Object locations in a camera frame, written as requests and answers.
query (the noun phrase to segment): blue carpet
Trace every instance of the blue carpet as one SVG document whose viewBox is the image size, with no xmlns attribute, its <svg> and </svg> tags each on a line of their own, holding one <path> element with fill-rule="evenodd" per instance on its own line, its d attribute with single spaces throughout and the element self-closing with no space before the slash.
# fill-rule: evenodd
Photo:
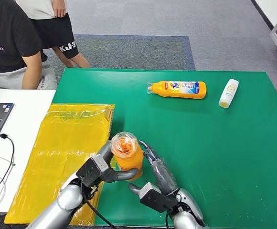
<svg viewBox="0 0 277 229">
<path fill-rule="evenodd" d="M 79 51 L 93 68 L 194 70 L 188 37 L 75 35 Z M 59 79 L 64 65 L 45 50 Z"/>
</svg>

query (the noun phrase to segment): white bottle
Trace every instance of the white bottle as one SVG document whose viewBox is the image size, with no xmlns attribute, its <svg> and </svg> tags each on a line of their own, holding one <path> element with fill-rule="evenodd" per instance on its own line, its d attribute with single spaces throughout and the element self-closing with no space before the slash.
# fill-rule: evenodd
<svg viewBox="0 0 277 229">
<path fill-rule="evenodd" d="M 234 98 L 236 90 L 238 87 L 238 81 L 230 79 L 225 85 L 225 89 L 223 90 L 222 97 L 219 99 L 219 106 L 223 108 L 229 108 Z"/>
</svg>

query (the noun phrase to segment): yellow package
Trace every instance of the yellow package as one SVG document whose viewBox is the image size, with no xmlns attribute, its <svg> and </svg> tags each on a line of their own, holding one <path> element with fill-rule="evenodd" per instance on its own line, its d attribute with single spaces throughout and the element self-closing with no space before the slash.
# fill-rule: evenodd
<svg viewBox="0 0 277 229">
<path fill-rule="evenodd" d="M 17 193 L 5 218 L 8 224 L 29 224 L 57 198 L 59 189 L 108 139 L 114 105 L 52 104 L 41 123 Z M 100 191 L 90 202 L 95 208 Z M 71 225 L 94 225 L 87 205 Z"/>
</svg>

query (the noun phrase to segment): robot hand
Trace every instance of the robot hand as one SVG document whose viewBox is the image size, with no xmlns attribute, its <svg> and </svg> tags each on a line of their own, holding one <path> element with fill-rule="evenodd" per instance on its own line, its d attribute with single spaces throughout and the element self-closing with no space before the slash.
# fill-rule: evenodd
<svg viewBox="0 0 277 229">
<path fill-rule="evenodd" d="M 175 178 L 151 147 L 139 141 L 145 150 L 144 156 L 151 165 L 156 177 L 156 186 L 147 183 L 140 188 L 129 184 L 129 188 L 139 197 L 141 203 L 163 213 L 173 221 L 176 229 L 208 229 L 203 221 L 203 214 L 194 198 L 185 189 L 179 188 Z"/>
<path fill-rule="evenodd" d="M 110 165 L 113 154 L 110 141 L 98 154 L 90 157 L 78 171 L 67 179 L 58 197 L 40 213 L 27 229 L 63 229 L 70 224 L 73 214 L 94 197 L 101 181 L 111 183 L 128 180 L 135 176 L 136 168 L 128 171 L 114 171 Z"/>
</svg>

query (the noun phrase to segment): yellow detergent bottle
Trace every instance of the yellow detergent bottle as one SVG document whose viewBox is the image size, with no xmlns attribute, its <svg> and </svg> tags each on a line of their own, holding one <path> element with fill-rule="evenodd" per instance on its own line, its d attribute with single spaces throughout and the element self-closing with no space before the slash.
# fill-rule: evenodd
<svg viewBox="0 0 277 229">
<path fill-rule="evenodd" d="M 148 94 L 188 99 L 203 99 L 207 94 L 206 84 L 201 81 L 160 81 L 148 83 L 148 90 Z"/>
</svg>

